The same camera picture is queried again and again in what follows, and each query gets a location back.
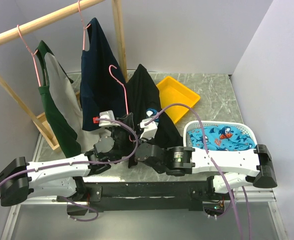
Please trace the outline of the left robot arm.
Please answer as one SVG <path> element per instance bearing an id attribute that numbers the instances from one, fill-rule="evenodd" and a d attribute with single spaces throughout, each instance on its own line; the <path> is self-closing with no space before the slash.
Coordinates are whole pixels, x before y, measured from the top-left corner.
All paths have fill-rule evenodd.
<path id="1" fill-rule="evenodd" d="M 137 147 L 132 113 L 114 119 L 107 111 L 99 119 L 110 134 L 101 136 L 85 153 L 48 162 L 27 162 L 22 156 L 12 160 L 0 172 L 0 205 L 11 207 L 45 196 L 84 199 L 88 192 L 84 177 L 99 175 L 131 158 Z"/>

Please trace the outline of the black t shirt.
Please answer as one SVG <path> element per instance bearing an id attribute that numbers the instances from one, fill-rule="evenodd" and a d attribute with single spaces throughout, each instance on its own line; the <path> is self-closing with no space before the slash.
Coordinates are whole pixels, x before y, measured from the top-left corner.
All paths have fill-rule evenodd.
<path id="1" fill-rule="evenodd" d="M 147 111 L 151 111 L 154 116 L 160 112 L 161 103 L 159 90 L 149 75 L 147 69 L 139 64 L 129 82 L 126 83 L 127 103 L 131 113 L 133 113 L 134 130 L 138 135 L 142 134 L 140 122 L 150 117 Z M 170 148 L 183 145 L 183 138 L 179 134 L 176 126 L 170 117 L 164 112 L 155 122 L 158 129 L 153 144 L 161 148 Z"/>

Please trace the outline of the pink wire hanger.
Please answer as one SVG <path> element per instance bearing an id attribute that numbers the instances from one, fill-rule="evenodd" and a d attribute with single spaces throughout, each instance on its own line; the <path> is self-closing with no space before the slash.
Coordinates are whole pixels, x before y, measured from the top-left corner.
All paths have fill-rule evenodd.
<path id="1" fill-rule="evenodd" d="M 110 96 L 110 109 L 113 111 L 117 120 L 123 119 L 129 115 L 129 106 L 127 99 L 127 91 L 125 87 L 125 79 L 115 64 L 108 67 L 109 83 L 107 90 Z"/>

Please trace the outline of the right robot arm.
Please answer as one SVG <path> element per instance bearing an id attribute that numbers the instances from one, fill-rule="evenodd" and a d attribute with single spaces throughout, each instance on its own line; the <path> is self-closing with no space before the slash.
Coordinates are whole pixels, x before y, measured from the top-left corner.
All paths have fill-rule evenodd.
<path id="1" fill-rule="evenodd" d="M 248 185 L 260 189 L 278 185 L 271 154 L 263 144 L 241 151 L 218 151 L 190 146 L 161 148 L 144 142 L 137 148 L 135 159 L 169 176 L 216 173 L 205 188 L 213 200 Z"/>

